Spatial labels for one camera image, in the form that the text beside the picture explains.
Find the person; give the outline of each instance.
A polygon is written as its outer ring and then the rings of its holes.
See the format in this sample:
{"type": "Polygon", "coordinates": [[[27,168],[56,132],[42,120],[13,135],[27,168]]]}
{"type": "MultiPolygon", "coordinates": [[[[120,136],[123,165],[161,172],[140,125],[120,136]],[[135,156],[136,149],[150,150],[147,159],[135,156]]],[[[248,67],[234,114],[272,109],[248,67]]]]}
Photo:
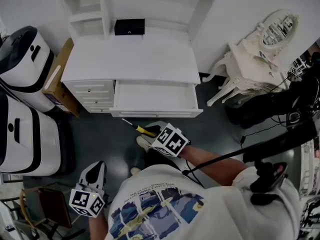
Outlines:
{"type": "MultiPolygon", "coordinates": [[[[131,169],[109,208],[89,218],[91,240],[293,240],[301,218],[299,196],[289,180],[272,190],[272,203],[250,201],[256,169],[225,159],[201,170],[221,186],[204,189],[185,177],[171,160],[141,136],[145,166],[131,169]]],[[[194,166],[219,155],[191,145],[179,156],[194,166]]]]}
{"type": "Polygon", "coordinates": [[[300,80],[294,75],[288,75],[291,81],[288,90],[255,96],[238,108],[226,106],[225,112],[230,122],[248,129],[273,116],[286,115],[297,110],[300,111],[300,121],[304,120],[314,109],[320,95],[319,52],[312,54],[311,64],[311,68],[305,70],[300,80]]]}

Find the dark floor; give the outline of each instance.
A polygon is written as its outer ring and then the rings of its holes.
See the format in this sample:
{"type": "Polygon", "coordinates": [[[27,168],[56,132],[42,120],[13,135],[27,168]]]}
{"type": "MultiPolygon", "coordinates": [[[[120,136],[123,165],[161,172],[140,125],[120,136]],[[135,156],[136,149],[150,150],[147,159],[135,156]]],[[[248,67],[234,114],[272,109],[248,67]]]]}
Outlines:
{"type": "MultiPolygon", "coordinates": [[[[215,77],[211,82],[202,83],[196,87],[198,106],[200,109],[204,109],[198,117],[164,118],[164,121],[180,128],[192,141],[193,146],[221,155],[240,149],[242,135],[257,132],[275,124],[268,119],[259,125],[244,130],[228,121],[224,110],[225,104],[222,104],[221,101],[217,101],[212,107],[207,107],[207,100],[219,91],[218,86],[222,85],[223,82],[223,77],[215,77]]],[[[234,97],[234,99],[228,100],[226,104],[232,106],[237,99],[237,97],[234,97]]],[[[155,118],[130,118],[130,121],[144,126],[157,120],[155,118]]],[[[69,123],[72,127],[75,145],[75,170],[67,176],[39,179],[25,177],[24,187],[35,187],[53,181],[74,186],[84,168],[102,160],[107,166],[105,192],[112,200],[121,183],[130,176],[130,167],[143,166],[143,152],[135,142],[138,133],[120,118],[114,118],[110,114],[82,113],[79,119],[70,117],[69,123]]],[[[248,136],[243,147],[266,141],[283,132],[285,132],[285,128],[279,125],[270,130],[248,136]]],[[[268,159],[271,162],[287,162],[289,179],[297,188],[300,183],[301,171],[301,156],[299,154],[300,150],[297,148],[268,159]]],[[[179,167],[186,167],[184,160],[175,158],[174,161],[179,167]]],[[[217,186],[216,182],[201,171],[196,171],[195,174],[206,188],[217,186]]],[[[32,209],[38,209],[35,201],[30,200],[28,202],[32,209]]],[[[80,219],[79,223],[77,222],[76,228],[81,227],[87,227],[87,219],[84,217],[80,219]]],[[[89,233],[86,232],[77,239],[89,239],[89,233]]]]}

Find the shoe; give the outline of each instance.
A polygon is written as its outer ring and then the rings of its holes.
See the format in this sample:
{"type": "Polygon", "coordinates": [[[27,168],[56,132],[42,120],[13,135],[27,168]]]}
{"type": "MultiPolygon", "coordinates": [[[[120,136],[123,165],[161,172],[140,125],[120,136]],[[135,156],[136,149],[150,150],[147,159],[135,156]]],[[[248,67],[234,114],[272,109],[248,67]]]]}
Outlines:
{"type": "Polygon", "coordinates": [[[225,110],[226,116],[228,117],[229,121],[232,124],[237,125],[240,123],[239,113],[237,108],[226,106],[224,110],[225,110]]]}
{"type": "Polygon", "coordinates": [[[136,143],[138,143],[138,145],[143,148],[145,152],[148,152],[151,148],[151,144],[141,136],[136,137],[136,143]]]}
{"type": "Polygon", "coordinates": [[[131,169],[130,169],[130,173],[131,173],[132,176],[136,175],[136,174],[138,174],[140,172],[141,172],[141,169],[139,169],[138,167],[131,167],[131,169]]]}

